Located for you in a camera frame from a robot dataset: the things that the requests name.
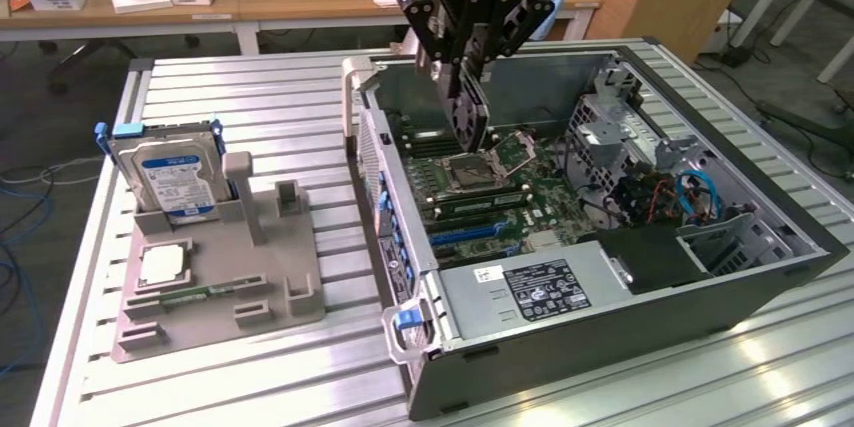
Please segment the green graphics card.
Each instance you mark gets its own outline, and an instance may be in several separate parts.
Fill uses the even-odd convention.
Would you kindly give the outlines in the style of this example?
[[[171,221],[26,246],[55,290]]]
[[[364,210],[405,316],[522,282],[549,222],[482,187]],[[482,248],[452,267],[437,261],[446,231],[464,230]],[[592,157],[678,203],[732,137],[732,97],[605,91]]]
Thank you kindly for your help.
[[[440,104],[450,131],[462,151],[474,153],[482,146],[490,120],[489,101],[481,78],[470,72],[465,64],[444,64],[436,61],[432,66],[432,79],[437,84]]]

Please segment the wooden desk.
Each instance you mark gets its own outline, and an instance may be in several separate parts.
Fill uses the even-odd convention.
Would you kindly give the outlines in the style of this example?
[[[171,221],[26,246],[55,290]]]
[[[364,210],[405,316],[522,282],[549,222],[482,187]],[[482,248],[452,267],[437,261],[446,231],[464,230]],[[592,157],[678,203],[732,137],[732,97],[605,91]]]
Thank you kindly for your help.
[[[257,55],[258,35],[283,29],[397,26],[406,17],[374,0],[214,0],[130,14],[111,0],[87,0],[79,11],[14,11],[0,0],[0,42],[229,33],[241,52]]]

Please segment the metal socket cover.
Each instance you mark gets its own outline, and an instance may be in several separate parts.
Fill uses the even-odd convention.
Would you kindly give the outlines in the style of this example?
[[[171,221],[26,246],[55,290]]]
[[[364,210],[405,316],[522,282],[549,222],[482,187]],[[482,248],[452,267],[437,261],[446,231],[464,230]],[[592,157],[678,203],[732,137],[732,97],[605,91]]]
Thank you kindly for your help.
[[[528,132],[516,131],[490,151],[497,171],[509,177],[536,158],[536,142]]]

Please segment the metal disk bay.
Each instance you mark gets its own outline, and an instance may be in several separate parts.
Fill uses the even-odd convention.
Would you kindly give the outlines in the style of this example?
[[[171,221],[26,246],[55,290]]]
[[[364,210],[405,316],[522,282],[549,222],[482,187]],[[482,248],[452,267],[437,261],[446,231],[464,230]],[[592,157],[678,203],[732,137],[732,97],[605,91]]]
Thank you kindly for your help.
[[[625,101],[585,94],[570,117],[566,140],[570,183],[596,184],[612,191],[636,165],[656,165],[662,134]]]

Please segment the CPU socket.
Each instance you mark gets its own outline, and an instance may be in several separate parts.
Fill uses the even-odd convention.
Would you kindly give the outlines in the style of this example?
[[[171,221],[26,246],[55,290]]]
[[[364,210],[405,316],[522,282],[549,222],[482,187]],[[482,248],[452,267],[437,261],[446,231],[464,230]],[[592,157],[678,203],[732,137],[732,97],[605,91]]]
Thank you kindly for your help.
[[[448,177],[449,192],[481,192],[502,188],[510,183],[496,171],[485,154],[450,156],[444,158],[440,164]]]

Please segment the black power adapter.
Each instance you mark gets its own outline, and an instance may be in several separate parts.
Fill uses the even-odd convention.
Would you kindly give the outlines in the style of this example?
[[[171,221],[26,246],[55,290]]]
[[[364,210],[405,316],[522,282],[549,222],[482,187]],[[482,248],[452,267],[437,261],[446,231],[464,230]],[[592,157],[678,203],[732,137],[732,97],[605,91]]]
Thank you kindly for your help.
[[[737,68],[750,60],[758,60],[756,49],[745,46],[729,46],[718,55],[718,61],[730,68]]]

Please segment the dark green RAM stick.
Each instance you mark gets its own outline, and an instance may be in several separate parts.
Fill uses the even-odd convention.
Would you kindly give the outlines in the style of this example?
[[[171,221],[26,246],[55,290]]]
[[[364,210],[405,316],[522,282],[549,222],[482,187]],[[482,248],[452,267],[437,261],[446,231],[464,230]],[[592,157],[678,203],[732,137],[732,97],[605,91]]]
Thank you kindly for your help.
[[[445,220],[526,207],[532,200],[533,193],[525,190],[453,195],[436,201],[433,214],[437,220]]]

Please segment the green motherboard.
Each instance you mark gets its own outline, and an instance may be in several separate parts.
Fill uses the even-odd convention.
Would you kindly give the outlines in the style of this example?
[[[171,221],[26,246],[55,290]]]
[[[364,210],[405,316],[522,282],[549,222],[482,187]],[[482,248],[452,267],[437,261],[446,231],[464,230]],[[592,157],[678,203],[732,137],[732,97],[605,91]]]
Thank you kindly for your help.
[[[497,171],[490,151],[516,131],[528,132],[533,137],[537,158],[513,175],[505,177]],[[562,142],[552,132],[528,124],[517,124],[500,130],[493,129],[488,133],[486,143],[474,153],[489,157],[496,171],[510,183],[502,188],[481,192],[448,191],[448,177],[440,161],[450,156],[469,154],[462,151],[450,134],[410,129],[398,141],[398,147],[429,242],[437,234],[460,232],[494,224],[504,226],[502,232],[496,237],[442,246],[430,245],[442,269],[536,252],[526,245],[526,238],[534,232],[554,230],[562,239],[564,246],[569,246],[597,229],[596,222],[580,202],[577,189],[568,181],[565,169],[558,166]],[[437,200],[453,195],[509,190],[525,190],[533,193],[533,200],[526,207],[445,220],[434,218],[433,207]]]

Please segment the blue expansion slot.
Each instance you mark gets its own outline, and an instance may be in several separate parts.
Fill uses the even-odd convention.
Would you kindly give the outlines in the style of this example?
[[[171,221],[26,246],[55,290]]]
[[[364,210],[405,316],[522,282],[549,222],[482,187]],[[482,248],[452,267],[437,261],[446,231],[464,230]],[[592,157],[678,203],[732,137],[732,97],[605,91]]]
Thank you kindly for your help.
[[[494,224],[486,227],[466,229],[460,232],[437,234],[430,238],[432,246],[442,246],[453,243],[496,237],[504,230],[504,226]]]

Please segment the silver chipset heatsink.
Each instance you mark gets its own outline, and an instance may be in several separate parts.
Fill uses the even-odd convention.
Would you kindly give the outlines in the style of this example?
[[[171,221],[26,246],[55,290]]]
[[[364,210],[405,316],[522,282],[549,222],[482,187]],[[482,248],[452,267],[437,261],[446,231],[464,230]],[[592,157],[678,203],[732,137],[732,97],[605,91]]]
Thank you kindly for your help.
[[[532,251],[541,251],[562,247],[564,242],[554,230],[545,230],[534,232],[528,236],[526,245]]]

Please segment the black chair base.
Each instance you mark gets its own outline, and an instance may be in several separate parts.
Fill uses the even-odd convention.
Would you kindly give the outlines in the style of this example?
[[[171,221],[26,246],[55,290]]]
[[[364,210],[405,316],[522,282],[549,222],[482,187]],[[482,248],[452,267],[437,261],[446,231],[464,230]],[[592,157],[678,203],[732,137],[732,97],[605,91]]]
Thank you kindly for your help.
[[[62,81],[62,77],[87,60],[101,50],[111,48],[121,53],[127,60],[138,58],[135,52],[126,43],[115,38],[90,39],[85,44],[59,62],[47,74],[47,91],[57,96],[69,92],[69,85]]]
[[[854,120],[847,120],[844,124],[837,126],[828,126],[764,101],[758,102],[756,109],[765,117],[776,119],[839,146],[854,150]]]

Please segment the hard disk with blue carrier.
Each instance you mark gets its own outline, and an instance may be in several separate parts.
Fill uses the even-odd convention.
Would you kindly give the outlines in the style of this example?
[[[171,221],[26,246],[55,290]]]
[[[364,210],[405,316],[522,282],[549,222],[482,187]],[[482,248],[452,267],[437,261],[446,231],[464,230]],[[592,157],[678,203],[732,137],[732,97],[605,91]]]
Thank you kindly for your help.
[[[173,225],[219,217],[218,204],[234,198],[222,170],[222,131],[217,119],[97,124],[95,142],[125,176],[141,212],[163,212]]]

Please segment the black plastic shroud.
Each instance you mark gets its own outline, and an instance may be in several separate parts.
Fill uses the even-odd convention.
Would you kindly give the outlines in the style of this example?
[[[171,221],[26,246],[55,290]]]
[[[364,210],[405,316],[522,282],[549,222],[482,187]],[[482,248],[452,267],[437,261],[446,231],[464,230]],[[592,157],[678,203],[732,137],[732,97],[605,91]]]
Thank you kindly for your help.
[[[712,278],[705,267],[689,255],[677,229],[665,225],[598,230],[578,242],[597,241],[632,277],[629,290],[642,294]]]

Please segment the grey parts rack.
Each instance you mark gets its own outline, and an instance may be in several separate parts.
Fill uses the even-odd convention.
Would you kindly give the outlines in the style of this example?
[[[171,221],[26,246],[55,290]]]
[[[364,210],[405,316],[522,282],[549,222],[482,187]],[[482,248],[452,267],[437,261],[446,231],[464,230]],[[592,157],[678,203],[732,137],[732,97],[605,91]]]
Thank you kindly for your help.
[[[238,190],[218,204],[219,217],[173,226],[162,213],[134,217],[111,358],[126,363],[321,321],[321,280],[309,193],[295,181],[263,192],[250,187],[253,156],[226,154],[223,174]],[[139,279],[145,252],[182,245],[185,271],[171,282]],[[177,305],[131,307],[130,298],[223,283],[265,283],[249,291]]]

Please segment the grey power supply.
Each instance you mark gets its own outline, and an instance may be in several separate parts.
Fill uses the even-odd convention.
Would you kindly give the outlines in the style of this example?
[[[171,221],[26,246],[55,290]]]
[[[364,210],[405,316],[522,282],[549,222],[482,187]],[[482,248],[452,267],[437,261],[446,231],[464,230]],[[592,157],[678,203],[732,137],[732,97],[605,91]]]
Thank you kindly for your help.
[[[440,300],[462,340],[498,339],[632,300],[633,281],[590,241],[442,270]]]

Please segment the silver CPU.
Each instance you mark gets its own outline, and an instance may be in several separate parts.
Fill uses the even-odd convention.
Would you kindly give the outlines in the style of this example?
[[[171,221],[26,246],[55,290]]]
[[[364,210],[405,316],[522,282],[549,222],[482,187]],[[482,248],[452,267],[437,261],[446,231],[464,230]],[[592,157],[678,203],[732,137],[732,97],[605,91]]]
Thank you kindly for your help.
[[[185,271],[186,249],[171,244],[151,247],[143,254],[139,279],[146,285],[174,281]]]

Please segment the black open PC case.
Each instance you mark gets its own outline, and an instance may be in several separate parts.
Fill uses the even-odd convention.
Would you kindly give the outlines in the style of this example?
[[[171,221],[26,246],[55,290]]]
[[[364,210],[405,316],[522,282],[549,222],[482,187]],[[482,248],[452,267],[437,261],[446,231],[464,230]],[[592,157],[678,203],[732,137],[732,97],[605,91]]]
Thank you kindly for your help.
[[[597,94],[625,101],[662,134],[656,165],[636,165],[612,191],[574,186],[565,171],[568,181],[594,232],[674,227],[712,278],[633,294],[566,322],[465,341],[440,300],[440,272],[448,269],[434,257],[398,147],[410,129],[454,137],[437,86],[409,56],[356,55],[342,70],[346,148],[384,338],[414,420],[449,418],[532,387],[732,331],[848,256],[841,239],[785,190],[783,179],[797,174],[797,165],[666,49],[644,42],[540,46],[500,60],[481,78],[488,133],[517,124],[552,132],[562,142],[565,169],[580,98]],[[393,315],[408,309],[421,311],[425,324],[398,331]]]

